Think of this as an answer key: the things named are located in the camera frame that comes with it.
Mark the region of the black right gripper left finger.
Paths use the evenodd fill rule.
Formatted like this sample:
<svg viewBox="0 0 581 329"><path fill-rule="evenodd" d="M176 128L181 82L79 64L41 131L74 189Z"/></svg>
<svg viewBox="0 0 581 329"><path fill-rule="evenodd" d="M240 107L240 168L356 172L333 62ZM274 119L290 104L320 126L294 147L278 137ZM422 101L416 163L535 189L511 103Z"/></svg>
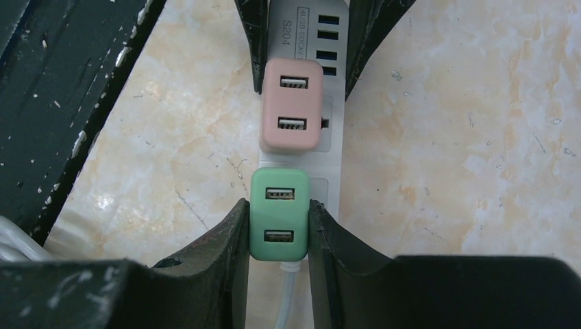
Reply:
<svg viewBox="0 0 581 329"><path fill-rule="evenodd" d="M152 267L129 259L1 264L2 328L243 328L249 202Z"/></svg>

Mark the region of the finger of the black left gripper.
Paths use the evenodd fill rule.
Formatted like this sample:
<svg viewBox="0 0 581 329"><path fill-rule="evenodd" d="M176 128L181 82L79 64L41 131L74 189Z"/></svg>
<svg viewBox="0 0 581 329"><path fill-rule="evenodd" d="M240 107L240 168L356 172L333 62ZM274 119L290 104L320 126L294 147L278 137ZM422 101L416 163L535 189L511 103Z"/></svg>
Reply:
<svg viewBox="0 0 581 329"><path fill-rule="evenodd" d="M269 2L267 0L235 0L234 3L249 46L254 91L260 95L267 63Z"/></svg>
<svg viewBox="0 0 581 329"><path fill-rule="evenodd" d="M350 96L367 62L415 0L351 0L345 96Z"/></svg>

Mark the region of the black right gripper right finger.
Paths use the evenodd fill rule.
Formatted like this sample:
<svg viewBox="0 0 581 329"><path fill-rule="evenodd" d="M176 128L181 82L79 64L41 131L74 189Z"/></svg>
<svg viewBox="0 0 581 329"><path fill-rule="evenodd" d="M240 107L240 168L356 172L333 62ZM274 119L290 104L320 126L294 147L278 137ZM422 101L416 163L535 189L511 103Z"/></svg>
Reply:
<svg viewBox="0 0 581 329"><path fill-rule="evenodd" d="M397 256L311 201L315 328L579 328L580 277L555 258Z"/></svg>

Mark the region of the small white power strip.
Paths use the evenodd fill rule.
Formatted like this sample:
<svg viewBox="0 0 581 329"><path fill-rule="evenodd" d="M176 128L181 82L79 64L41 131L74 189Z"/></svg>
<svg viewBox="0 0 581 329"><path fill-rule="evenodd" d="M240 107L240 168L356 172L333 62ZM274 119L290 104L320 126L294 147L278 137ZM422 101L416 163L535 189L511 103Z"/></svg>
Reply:
<svg viewBox="0 0 581 329"><path fill-rule="evenodd" d="M260 149L259 168L300 169L310 177L310 203L339 211L349 9L344 1L272 1L267 62L314 60L323 69L321 140L312 151L272 154Z"/></svg>

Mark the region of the pink charger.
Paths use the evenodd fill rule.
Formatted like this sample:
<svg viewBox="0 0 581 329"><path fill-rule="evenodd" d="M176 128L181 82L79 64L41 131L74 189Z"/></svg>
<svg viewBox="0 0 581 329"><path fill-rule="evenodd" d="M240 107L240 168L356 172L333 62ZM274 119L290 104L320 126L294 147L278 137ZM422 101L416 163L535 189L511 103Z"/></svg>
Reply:
<svg viewBox="0 0 581 329"><path fill-rule="evenodd" d="M298 154L321 140L323 69L314 60L273 58L262 87L260 148L272 154Z"/></svg>

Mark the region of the green charger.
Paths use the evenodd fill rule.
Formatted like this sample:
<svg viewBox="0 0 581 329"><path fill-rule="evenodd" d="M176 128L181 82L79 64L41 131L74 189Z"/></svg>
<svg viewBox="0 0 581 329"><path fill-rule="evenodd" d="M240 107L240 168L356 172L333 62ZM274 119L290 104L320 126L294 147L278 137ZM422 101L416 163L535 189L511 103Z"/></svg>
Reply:
<svg viewBox="0 0 581 329"><path fill-rule="evenodd" d="M251 177L249 250L259 261L296 262L308 252L310 177L264 167Z"/></svg>

